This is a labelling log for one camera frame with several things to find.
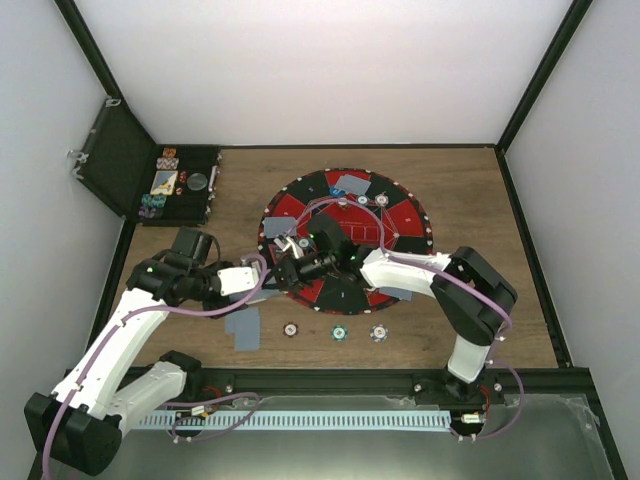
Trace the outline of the brown 100 chip stack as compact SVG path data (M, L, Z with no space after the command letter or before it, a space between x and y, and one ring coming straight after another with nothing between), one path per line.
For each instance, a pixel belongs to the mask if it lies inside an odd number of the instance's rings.
M298 334L298 326L295 323L287 323L283 327L283 333L287 337L294 337Z

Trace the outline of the teal chip stack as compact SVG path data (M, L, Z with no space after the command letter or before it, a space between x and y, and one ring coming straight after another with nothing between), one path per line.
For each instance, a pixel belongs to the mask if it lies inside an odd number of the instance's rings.
M343 325L336 325L331 329L331 338L334 341L344 341L348 336L348 330Z

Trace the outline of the purple chip stack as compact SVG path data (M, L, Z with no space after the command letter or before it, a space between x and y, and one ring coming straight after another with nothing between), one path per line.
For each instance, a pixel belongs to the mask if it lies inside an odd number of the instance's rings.
M374 325L370 330L370 338L376 342L384 342L389 336L388 328L383 324Z

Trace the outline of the blue cards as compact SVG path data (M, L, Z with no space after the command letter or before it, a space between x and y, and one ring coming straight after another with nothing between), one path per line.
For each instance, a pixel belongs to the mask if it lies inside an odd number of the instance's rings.
M401 301L411 301L412 300L412 292L405 289L393 288L393 287L382 287L379 288L378 291L381 294L387 295L389 297L396 298Z

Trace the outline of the dealt blue backed card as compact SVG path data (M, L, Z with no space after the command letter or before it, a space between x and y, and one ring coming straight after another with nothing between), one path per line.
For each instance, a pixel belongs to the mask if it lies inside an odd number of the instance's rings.
M238 311L229 313L224 318L224 332L228 335L234 335L238 326L244 322L247 318L250 318L249 311Z

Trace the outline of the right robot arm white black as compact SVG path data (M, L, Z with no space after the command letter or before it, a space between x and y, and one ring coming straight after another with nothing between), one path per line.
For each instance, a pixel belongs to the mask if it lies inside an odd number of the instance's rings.
M400 289L435 299L456 333L443 389L458 403L479 392L494 344L513 326L511 311L518 299L484 257L470 247L421 255L356 244L326 214L310 219L307 237L309 249L287 232L274 237L282 251L274 267L280 289L293 292L334 275L364 289Z

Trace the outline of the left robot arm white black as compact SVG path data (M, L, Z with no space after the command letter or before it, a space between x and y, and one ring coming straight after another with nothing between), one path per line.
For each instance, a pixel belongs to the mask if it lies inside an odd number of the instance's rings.
M88 475L102 473L129 431L156 408L201 409L201 364L169 351L127 386L121 384L151 334L191 300L198 317L222 317L245 306L268 274L258 253L239 264L207 261L211 235L181 228L170 248L136 265L104 329L48 395L35 393L24 414L45 479L52 461Z

